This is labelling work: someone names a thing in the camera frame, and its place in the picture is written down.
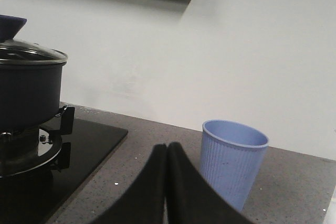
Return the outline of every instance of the gray speckled countertop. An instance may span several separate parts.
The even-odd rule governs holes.
[[[90,223],[125,192],[157,143],[180,142],[198,167],[199,131],[81,106],[76,107],[76,117],[128,129],[129,133],[48,224]],[[270,147],[243,214],[255,224],[319,224],[335,184],[336,161]]]

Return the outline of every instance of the pot handle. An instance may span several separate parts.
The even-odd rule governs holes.
[[[0,15],[0,40],[13,39],[26,22],[25,18]]]

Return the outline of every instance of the pot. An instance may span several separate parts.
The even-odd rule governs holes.
[[[38,125],[58,113],[68,59],[60,51],[13,39],[18,32],[13,29],[22,27],[18,19],[0,15],[0,132]]]

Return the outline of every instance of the cup rim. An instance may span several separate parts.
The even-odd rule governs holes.
[[[249,128],[250,130],[252,131],[256,131],[258,132],[260,135],[262,135],[265,139],[266,139],[266,143],[265,144],[262,144],[262,145],[248,145],[248,144],[238,144],[238,143],[235,143],[233,141],[229,141],[229,140],[226,140],[224,138],[221,138],[219,136],[216,136],[215,134],[211,133],[206,127],[205,127],[205,124],[207,123],[210,123],[210,122],[227,122],[227,123],[232,123],[232,124],[236,124],[236,125],[239,125],[239,126],[242,126],[242,127],[246,127],[246,128]],[[233,145],[233,146],[239,146],[239,147],[245,147],[245,148],[252,148],[252,149],[260,149],[260,148],[265,148],[269,145],[269,139],[268,137],[262,133],[261,131],[251,127],[251,126],[248,126],[248,125],[245,125],[245,124],[242,124],[242,123],[238,123],[238,122],[233,122],[233,121],[228,121],[228,120],[219,120],[219,119],[213,119],[213,120],[208,120],[208,121],[205,121],[203,124],[202,124],[202,128],[203,128],[203,131],[205,131],[208,135],[210,135],[211,137],[213,137],[214,139],[218,140],[218,141],[221,141],[221,142],[224,142],[224,143],[227,143],[227,144],[230,144],[230,145]]]

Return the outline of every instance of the ribbed cup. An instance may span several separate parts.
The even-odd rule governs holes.
[[[203,124],[200,172],[226,202],[241,211],[267,146],[268,138],[254,128],[207,121]]]

